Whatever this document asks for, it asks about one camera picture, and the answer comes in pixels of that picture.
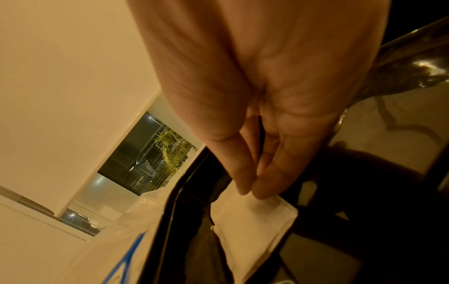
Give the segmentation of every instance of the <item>white cloth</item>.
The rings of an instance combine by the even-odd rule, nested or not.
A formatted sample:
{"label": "white cloth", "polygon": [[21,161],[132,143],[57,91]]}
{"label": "white cloth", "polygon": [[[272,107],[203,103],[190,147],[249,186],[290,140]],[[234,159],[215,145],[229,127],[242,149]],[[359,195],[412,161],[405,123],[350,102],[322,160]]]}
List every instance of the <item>white cloth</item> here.
{"label": "white cloth", "polygon": [[298,211],[279,196],[263,201],[251,193],[240,196],[232,182],[212,203],[210,215],[234,282],[242,284],[268,259]]}

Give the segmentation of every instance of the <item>hand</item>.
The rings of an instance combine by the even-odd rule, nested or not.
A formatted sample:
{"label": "hand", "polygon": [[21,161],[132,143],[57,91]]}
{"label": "hand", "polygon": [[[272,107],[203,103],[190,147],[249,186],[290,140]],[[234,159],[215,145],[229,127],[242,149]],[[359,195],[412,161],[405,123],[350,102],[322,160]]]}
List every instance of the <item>hand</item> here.
{"label": "hand", "polygon": [[299,177],[354,97],[389,8],[388,0],[128,2],[175,112],[240,193],[261,199]]}

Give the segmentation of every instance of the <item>white wall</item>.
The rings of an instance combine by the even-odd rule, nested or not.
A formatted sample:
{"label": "white wall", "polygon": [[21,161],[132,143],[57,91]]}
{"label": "white wall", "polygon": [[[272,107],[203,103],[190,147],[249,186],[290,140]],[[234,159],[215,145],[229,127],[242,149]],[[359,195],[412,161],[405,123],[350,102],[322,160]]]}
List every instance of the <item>white wall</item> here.
{"label": "white wall", "polygon": [[0,185],[55,212],[160,93],[123,0],[0,1]]}
{"label": "white wall", "polygon": [[0,283],[50,284],[92,237],[0,196]]}
{"label": "white wall", "polygon": [[178,133],[190,142],[197,149],[203,145],[203,142],[187,127],[171,109],[163,94],[160,94],[156,101],[150,106],[148,112],[154,115],[158,120],[170,127],[174,132]]}
{"label": "white wall", "polygon": [[138,199],[138,195],[99,173],[73,199],[69,208],[105,227],[117,220]]}

